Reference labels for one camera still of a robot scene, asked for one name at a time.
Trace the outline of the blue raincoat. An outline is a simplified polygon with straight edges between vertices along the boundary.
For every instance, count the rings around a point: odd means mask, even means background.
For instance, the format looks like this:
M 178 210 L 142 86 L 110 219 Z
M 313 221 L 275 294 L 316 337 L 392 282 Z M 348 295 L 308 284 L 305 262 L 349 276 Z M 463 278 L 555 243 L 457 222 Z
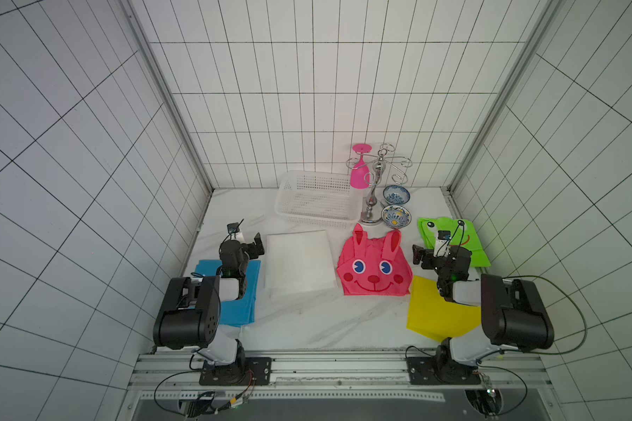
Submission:
M 249 262 L 247 269 L 248 287 L 241 300 L 223 302 L 221 305 L 221 321 L 224 326 L 242 327 L 256 321 L 256 292 L 261 272 L 261 261 Z

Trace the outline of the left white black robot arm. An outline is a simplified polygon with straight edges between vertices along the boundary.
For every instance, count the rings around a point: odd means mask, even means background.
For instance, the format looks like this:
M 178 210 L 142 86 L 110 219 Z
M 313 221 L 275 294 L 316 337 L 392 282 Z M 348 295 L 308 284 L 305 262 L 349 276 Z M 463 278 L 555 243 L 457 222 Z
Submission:
M 170 280 L 153 328 L 157 347 L 194 349 L 201 366 L 202 386 L 235 386 L 270 383 L 272 359 L 247 357 L 242 342 L 219 333 L 221 325 L 245 325 L 254 320 L 256 284 L 264 255 L 262 236 L 241 242 L 239 232 L 229 233 L 219 246 L 219 261 L 208 275 L 192 273 Z

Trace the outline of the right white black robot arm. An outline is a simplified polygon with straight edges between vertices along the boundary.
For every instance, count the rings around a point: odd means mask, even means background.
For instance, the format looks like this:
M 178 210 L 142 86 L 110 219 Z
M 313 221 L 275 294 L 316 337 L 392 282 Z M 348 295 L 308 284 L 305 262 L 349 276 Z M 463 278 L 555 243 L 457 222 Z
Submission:
M 437 302 L 426 305 L 428 322 L 454 325 L 456 311 L 472 310 L 479 322 L 465 333 L 448 333 L 433 354 L 406 358 L 412 385 L 478 385 L 478 364 L 506 351 L 548 349 L 554 328 L 533 282 L 484 274 L 470 280 L 472 252 L 451 246 L 433 250 L 413 246 L 413 263 L 434 270 Z

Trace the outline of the white plastic perforated basket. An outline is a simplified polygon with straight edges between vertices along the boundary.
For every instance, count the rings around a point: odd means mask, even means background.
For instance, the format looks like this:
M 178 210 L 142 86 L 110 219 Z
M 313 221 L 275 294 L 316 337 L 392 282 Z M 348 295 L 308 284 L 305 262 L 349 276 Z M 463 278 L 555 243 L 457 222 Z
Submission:
M 274 211 L 295 224 L 350 230 L 359 221 L 362 193 L 342 174 L 289 171 L 277 193 Z

